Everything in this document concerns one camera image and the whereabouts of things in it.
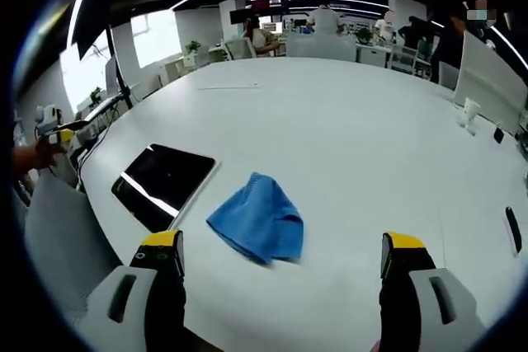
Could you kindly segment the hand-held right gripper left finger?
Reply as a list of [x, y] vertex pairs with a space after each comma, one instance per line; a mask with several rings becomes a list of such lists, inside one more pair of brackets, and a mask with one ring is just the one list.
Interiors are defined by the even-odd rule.
[[91, 293], [80, 334], [93, 351], [176, 351], [185, 345], [183, 232], [147, 236], [129, 265]]

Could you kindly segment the person's left hand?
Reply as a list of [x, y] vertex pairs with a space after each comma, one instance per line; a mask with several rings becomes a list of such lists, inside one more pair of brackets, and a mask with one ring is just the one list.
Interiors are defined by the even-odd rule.
[[66, 150], [60, 144], [52, 144], [47, 138], [41, 138], [35, 144], [35, 169], [55, 167], [56, 156], [65, 154]]

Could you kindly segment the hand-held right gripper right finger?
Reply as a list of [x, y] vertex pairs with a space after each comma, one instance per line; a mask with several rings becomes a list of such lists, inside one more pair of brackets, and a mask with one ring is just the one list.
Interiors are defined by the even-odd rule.
[[473, 294], [416, 237], [385, 232], [379, 351], [468, 351], [484, 333]]

